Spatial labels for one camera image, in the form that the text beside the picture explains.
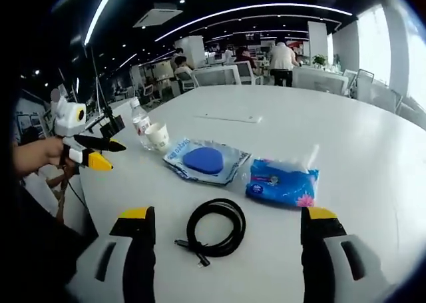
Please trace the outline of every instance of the white cup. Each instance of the white cup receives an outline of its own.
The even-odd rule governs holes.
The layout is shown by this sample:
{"label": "white cup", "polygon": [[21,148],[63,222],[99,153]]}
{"label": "white cup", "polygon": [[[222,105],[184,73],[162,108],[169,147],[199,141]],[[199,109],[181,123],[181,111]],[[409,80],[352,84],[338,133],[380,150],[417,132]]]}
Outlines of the white cup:
{"label": "white cup", "polygon": [[153,123],[145,130],[145,135],[156,150],[160,152],[167,151],[169,137],[164,123]]}

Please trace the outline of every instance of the round table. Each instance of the round table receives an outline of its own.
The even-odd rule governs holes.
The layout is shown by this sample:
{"label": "round table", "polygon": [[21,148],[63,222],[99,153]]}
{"label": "round table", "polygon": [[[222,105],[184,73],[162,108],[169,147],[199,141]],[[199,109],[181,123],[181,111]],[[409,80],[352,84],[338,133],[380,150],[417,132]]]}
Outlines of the round table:
{"label": "round table", "polygon": [[[213,111],[262,120],[197,117]],[[388,281],[402,281],[424,250],[426,132],[396,115],[327,93],[234,85],[194,89],[150,117],[166,122],[171,139],[212,139],[260,158],[301,157],[319,144],[316,204],[335,212],[348,234],[379,255]],[[303,301],[299,209],[259,204],[243,187],[236,192],[183,181],[159,155],[142,150],[132,127],[115,138],[127,150],[105,153],[113,171],[81,171],[87,206],[99,234],[108,234],[126,209],[155,206],[157,302]],[[191,213],[213,198],[237,202],[247,231],[235,253],[198,268],[197,257],[174,240],[186,238]],[[223,237],[224,221],[215,221],[209,233]]]}

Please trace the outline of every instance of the desk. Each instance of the desk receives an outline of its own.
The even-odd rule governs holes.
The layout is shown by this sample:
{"label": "desk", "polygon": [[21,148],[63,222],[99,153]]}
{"label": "desk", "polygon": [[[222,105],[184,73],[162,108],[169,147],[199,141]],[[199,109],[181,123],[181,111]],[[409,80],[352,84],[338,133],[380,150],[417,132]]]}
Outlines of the desk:
{"label": "desk", "polygon": [[[194,117],[212,107],[263,119],[249,124]],[[317,205],[334,211],[348,233],[379,255],[388,281],[404,279],[423,251],[426,132],[398,116],[317,91],[234,85],[195,88],[150,117],[166,122],[172,139],[214,139],[256,157],[301,156],[317,143]],[[264,139],[272,129],[277,139]],[[185,182],[154,153],[142,151],[132,127],[116,139],[127,150],[104,153],[113,171],[81,170],[87,206],[100,234],[109,233],[124,210],[155,206],[158,303],[303,302],[299,210],[258,204],[243,190]],[[173,242],[186,237],[194,209],[213,198],[237,202],[247,231],[235,253],[211,258],[209,267],[199,269],[197,257]],[[229,228],[224,221],[215,221],[216,229],[205,234],[223,237]]]}

